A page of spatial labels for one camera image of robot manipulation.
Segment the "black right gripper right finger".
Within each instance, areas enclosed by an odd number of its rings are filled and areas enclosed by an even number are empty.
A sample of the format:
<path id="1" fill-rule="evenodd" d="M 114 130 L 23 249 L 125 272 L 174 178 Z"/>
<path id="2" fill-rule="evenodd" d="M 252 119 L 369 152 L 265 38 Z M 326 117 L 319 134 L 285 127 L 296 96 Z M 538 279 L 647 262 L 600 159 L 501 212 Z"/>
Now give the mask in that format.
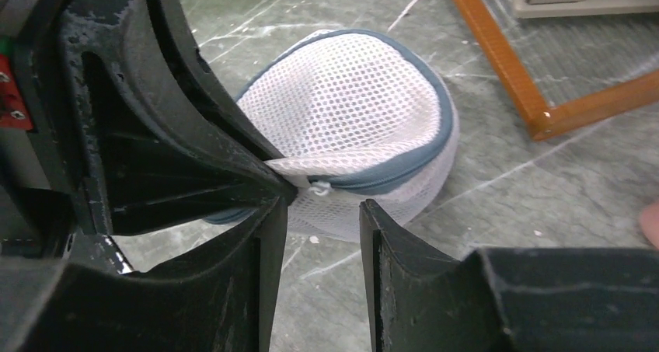
<path id="1" fill-rule="evenodd" d="M 360 206 L 375 351 L 656 351 L 658 254 L 482 247 L 457 260 Z"/>

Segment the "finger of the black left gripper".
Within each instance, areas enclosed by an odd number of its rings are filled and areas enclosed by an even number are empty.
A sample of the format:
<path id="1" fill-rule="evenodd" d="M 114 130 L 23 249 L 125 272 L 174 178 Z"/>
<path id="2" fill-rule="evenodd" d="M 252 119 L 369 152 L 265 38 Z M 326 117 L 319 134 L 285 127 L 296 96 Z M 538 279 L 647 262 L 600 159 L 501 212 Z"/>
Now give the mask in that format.
<path id="1" fill-rule="evenodd" d="M 279 158 L 281 153 L 239 109 L 201 56 L 180 0 L 146 1 L 155 37 L 169 70 L 196 110 L 258 159 Z"/>
<path id="2" fill-rule="evenodd" d="M 58 35 L 96 232 L 140 235 L 293 186 L 204 119 L 177 84 L 146 0 L 71 0 Z"/>

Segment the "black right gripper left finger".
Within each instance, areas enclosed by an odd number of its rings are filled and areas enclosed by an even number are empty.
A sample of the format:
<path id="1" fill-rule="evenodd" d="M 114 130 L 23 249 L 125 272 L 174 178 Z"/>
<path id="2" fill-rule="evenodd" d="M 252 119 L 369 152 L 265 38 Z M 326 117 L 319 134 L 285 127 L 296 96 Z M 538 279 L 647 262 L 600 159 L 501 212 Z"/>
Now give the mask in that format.
<path id="1" fill-rule="evenodd" d="M 283 261 L 282 200 L 150 271 L 1 261 L 3 351 L 266 351 Z"/>

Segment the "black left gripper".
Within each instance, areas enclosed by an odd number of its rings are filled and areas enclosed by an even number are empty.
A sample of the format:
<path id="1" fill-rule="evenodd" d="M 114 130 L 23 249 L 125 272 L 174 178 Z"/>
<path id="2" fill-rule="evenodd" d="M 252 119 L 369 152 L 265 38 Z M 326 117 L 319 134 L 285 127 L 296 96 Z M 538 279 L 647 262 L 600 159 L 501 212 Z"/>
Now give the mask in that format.
<path id="1" fill-rule="evenodd" d="M 1 254 L 133 268 L 96 232 L 58 20 L 70 0 L 1 0 Z"/>

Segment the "orange wooden shelf rack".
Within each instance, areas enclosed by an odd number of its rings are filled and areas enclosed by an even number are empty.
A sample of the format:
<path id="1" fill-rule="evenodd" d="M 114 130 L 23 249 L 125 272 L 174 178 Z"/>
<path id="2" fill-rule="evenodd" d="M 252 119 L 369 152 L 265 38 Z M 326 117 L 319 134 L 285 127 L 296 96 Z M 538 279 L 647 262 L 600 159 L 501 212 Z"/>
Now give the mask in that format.
<path id="1" fill-rule="evenodd" d="M 452 0 L 534 141 L 574 131 L 658 101 L 658 71 L 558 107 L 548 106 L 482 0 Z"/>

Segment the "floral pink laundry bag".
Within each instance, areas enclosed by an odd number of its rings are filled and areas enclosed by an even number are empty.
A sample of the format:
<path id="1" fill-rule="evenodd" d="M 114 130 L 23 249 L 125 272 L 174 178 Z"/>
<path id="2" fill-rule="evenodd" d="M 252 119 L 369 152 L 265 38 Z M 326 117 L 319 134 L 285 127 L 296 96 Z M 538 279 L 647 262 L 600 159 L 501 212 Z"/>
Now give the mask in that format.
<path id="1" fill-rule="evenodd" d="M 658 211 L 659 203 L 656 200 L 652 204 L 646 206 L 640 213 L 639 217 L 639 223 L 643 234 L 645 235 L 648 242 L 655 248 L 659 247 Z"/>

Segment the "white mesh laundry bag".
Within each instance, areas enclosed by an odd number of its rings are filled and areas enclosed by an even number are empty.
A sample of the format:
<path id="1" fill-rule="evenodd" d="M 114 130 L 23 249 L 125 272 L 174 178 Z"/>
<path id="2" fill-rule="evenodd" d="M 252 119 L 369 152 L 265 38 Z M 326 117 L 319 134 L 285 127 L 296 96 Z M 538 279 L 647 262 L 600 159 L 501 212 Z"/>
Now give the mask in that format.
<path id="1" fill-rule="evenodd" d="M 237 95 L 278 150 L 268 166 L 298 188 L 288 229 L 356 242 L 359 206 L 399 224 L 439 194 L 459 114 L 431 66 L 384 34 L 320 30 L 287 49 Z"/>

